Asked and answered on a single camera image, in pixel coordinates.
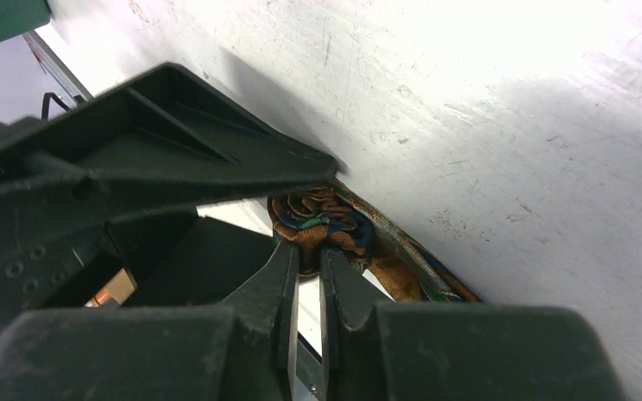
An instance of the paisley fabric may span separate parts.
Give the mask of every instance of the paisley fabric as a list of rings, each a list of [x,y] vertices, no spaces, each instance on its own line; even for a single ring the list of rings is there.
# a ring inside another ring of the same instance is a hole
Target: paisley fabric
[[[302,277],[318,274],[318,250],[331,245],[357,272],[369,269],[396,301],[480,301],[423,246],[339,181],[267,202],[275,236],[301,249]]]

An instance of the black cable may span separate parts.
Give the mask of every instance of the black cable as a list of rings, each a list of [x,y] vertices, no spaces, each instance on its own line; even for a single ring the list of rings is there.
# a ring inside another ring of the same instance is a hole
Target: black cable
[[[57,103],[58,106],[63,108],[63,110],[70,111],[70,107],[68,107],[68,105],[65,104],[65,102],[60,100],[57,94],[53,92],[46,92],[45,94],[43,94],[43,107],[41,107],[40,109],[40,119],[43,119],[43,120],[48,119],[48,114],[50,111],[50,100]]]

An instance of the screw hole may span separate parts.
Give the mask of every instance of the screw hole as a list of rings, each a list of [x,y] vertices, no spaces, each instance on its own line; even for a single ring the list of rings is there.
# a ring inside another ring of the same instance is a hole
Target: screw hole
[[[27,282],[25,282],[23,284],[23,292],[25,292],[25,293],[33,292],[33,291],[36,290],[36,288],[38,288],[38,279],[37,278],[34,278],[32,280],[28,280]]]
[[[59,282],[61,282],[64,278],[65,278],[65,273],[63,272],[55,273],[53,274],[52,277],[50,277],[50,284],[53,284],[55,286]]]
[[[6,277],[8,278],[16,278],[23,273],[23,262],[22,261],[15,261],[11,266],[6,267]]]
[[[40,261],[45,257],[45,246],[38,245],[31,250],[31,260]]]
[[[74,188],[73,196],[78,201],[86,201],[92,192],[93,181],[91,178],[83,178]]]

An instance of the white table surface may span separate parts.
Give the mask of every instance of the white table surface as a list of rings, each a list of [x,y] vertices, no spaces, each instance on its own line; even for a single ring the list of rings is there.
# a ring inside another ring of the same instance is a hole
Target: white table surface
[[[185,65],[487,301],[579,310],[642,399],[642,1],[48,2],[89,90]]]

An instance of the scratched white surface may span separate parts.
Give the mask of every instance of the scratched white surface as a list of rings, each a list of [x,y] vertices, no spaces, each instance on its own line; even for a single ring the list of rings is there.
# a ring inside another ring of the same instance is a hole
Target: scratched white surface
[[[579,310],[642,399],[642,1],[49,3],[89,89],[184,64],[489,302]]]

